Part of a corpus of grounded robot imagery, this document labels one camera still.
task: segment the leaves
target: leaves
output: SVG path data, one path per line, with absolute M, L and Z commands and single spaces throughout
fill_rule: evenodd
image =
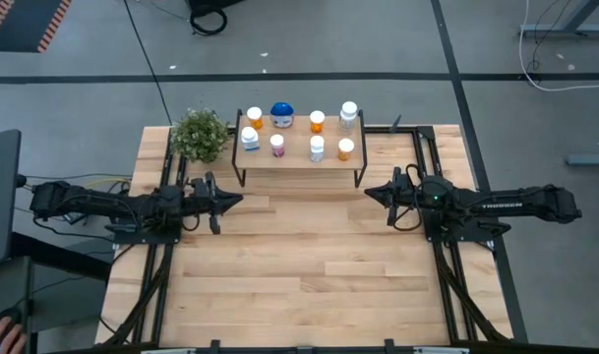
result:
M 229 140 L 227 126 L 212 111 L 188 108 L 187 115 L 172 128 L 172 148 L 190 161 L 213 162 Z

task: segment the blue and white container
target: blue and white container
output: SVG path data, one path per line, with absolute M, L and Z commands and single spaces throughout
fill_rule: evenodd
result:
M 260 142 L 258 142 L 258 132 L 252 127 L 244 127 L 242 129 L 241 140 L 244 150 L 255 151 L 260 149 Z
M 288 128 L 292 125 L 294 112 L 290 104 L 278 102 L 270 109 L 270 120 L 277 128 Z

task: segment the wooden shelf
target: wooden shelf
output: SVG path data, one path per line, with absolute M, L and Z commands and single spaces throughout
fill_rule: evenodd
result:
M 314 134 L 310 130 L 309 116 L 294 116 L 294 122 L 289 128 L 276 128 L 272 124 L 270 116 L 263 116 L 263 121 L 264 127 L 258 130 L 260 149 L 246 151 L 240 141 L 240 132 L 244 127 L 251 125 L 249 118 L 242 114 L 242 110 L 238 110 L 232 162 L 241 185 L 244 185 L 248 169 L 350 170 L 355 171 L 354 173 L 357 175 L 356 171 L 364 171 L 367 167 L 362 110 L 358 112 L 356 124 L 349 132 L 338 127 L 338 116 L 327 116 L 323 131 L 319 134 Z M 275 157 L 272 154 L 270 137 L 275 134 L 280 134 L 284 138 L 285 153 L 283 157 Z M 324 158 L 320 162 L 313 162 L 310 159 L 310 139 L 316 135 L 323 137 L 326 143 Z M 338 159 L 338 142 L 344 138 L 354 142 L 354 150 L 347 161 Z M 362 172 L 360 178 L 356 178 L 356 184 L 359 184 L 360 179 L 362 179 Z

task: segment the bottle label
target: bottle label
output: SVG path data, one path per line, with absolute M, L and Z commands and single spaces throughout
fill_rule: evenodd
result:
M 323 152 L 310 152 L 310 159 L 313 162 L 319 162 L 323 159 Z
M 340 129 L 350 131 L 354 127 L 354 120 L 355 119 L 345 120 L 340 118 L 338 120 L 338 125 L 340 126 Z
M 259 148 L 260 148 L 260 143 L 258 143 L 257 141 L 244 143 L 244 150 L 246 150 L 246 151 L 253 151 L 253 150 L 257 150 Z
M 292 116 L 272 116 L 271 119 L 277 128 L 288 128 L 292 125 Z

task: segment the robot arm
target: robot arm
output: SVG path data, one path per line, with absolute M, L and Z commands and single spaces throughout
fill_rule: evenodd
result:
M 388 225 L 396 222 L 397 208 L 438 211 L 442 220 L 463 223 L 476 217 L 536 216 L 546 221 L 569 223 L 581 217 L 574 196 L 564 188 L 547 185 L 499 192 L 475 192 L 456 188 L 441 176 L 425 176 L 418 186 L 410 177 L 393 170 L 392 180 L 365 194 L 389 209 Z
M 194 192 L 187 197 L 178 186 L 162 186 L 147 195 L 128 197 L 88 190 L 64 181 L 48 182 L 32 187 L 30 210 L 36 218 L 43 219 L 69 212 L 130 218 L 137 231 L 148 232 L 161 232 L 174 225 L 180 227 L 182 217 L 208 213 L 211 231 L 220 233 L 216 216 L 242 201 L 242 196 L 218 189 L 211 172 L 206 174 L 205 182 L 197 178 L 190 185 Z

